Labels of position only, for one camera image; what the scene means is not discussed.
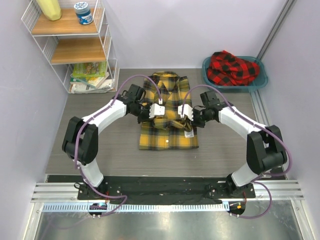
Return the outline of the yellow plaid long sleeve shirt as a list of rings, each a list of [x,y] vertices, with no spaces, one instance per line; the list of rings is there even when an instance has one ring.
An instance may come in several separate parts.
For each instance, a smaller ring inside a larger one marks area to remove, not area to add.
[[[191,121],[178,114],[182,104],[192,106],[189,80],[172,71],[158,71],[149,76],[157,85],[164,116],[156,116],[150,121],[142,122],[140,129],[140,150],[188,150],[199,147],[197,129]]]

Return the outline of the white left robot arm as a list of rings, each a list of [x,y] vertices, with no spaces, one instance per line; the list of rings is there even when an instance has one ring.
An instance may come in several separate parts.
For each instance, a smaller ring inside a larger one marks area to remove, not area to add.
[[[89,194],[97,200],[102,199],[107,192],[104,176],[97,163],[99,135],[110,124],[128,114],[139,120],[148,118],[150,106],[142,106],[145,96],[146,91],[142,87],[132,84],[129,90],[114,96],[96,112],[83,118],[74,116],[68,122],[62,151],[79,167],[84,181],[91,185]]]

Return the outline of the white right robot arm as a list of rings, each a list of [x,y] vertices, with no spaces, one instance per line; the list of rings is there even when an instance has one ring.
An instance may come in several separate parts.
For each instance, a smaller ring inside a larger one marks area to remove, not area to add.
[[[246,140],[246,163],[225,180],[226,193],[233,198],[243,193],[253,180],[287,162],[282,134],[275,126],[265,126],[239,112],[235,106],[220,101],[213,90],[200,94],[201,110],[193,109],[193,125],[204,128],[209,121],[228,126]]]

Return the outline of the red plaid long sleeve shirt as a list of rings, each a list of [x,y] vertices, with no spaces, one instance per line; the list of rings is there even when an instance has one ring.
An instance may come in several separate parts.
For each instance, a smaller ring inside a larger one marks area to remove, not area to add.
[[[223,50],[214,52],[210,57],[206,76],[217,86],[240,87],[250,85],[259,73],[260,67],[257,63]]]

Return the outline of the stack of books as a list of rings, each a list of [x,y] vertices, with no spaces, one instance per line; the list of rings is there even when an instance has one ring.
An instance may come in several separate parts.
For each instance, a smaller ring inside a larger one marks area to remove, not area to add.
[[[109,78],[107,72],[105,76],[73,77],[70,78],[69,92],[71,94],[99,94],[114,92],[116,90],[115,81]]]

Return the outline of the teal plastic basket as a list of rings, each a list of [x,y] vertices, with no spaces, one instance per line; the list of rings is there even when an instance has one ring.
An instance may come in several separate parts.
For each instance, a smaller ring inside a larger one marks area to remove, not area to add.
[[[221,85],[215,85],[212,82],[210,82],[207,78],[207,71],[211,62],[210,56],[205,58],[202,62],[201,75],[202,75],[203,82],[207,85],[217,88],[222,93],[253,93],[261,88],[264,88],[268,84],[269,77],[267,75],[265,66],[262,63],[262,61],[260,61],[259,59],[253,56],[237,56],[237,57],[249,62],[256,63],[260,68],[259,75],[248,86],[221,86]]]

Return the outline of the green picture book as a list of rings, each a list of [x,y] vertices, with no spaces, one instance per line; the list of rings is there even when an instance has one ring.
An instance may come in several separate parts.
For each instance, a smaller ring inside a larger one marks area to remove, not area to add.
[[[107,62],[76,63],[73,68],[74,78],[104,77],[107,71]]]

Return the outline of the blue lidded jar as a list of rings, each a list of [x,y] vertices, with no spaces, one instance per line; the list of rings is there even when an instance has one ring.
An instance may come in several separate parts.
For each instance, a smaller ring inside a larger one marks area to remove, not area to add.
[[[81,25],[89,25],[93,22],[93,16],[89,4],[85,1],[74,4],[75,14]]]

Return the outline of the yellow plastic bottle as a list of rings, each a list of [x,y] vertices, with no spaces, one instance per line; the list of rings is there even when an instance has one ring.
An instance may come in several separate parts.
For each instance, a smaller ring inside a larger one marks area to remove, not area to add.
[[[62,17],[62,10],[58,0],[36,0],[43,14],[51,21]]]

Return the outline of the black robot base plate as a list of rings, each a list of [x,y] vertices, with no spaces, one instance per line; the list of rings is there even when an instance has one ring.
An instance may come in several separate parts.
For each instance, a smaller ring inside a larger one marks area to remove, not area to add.
[[[208,205],[219,204],[223,199],[254,199],[253,184],[231,191],[221,177],[151,177],[106,176],[103,186],[95,193],[86,183],[76,182],[78,200],[99,200],[120,204],[123,195],[127,205]]]

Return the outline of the aluminium frame rail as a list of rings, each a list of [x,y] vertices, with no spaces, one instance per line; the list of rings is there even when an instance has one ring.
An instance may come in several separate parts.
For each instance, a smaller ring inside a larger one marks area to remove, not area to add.
[[[259,53],[257,54],[257,59],[262,60],[267,53],[271,43],[275,39],[276,35],[280,31],[283,23],[286,21],[287,17],[289,16],[291,10],[296,4],[296,0],[286,0],[281,11],[279,12],[274,24],[272,25],[262,47],[260,48]]]

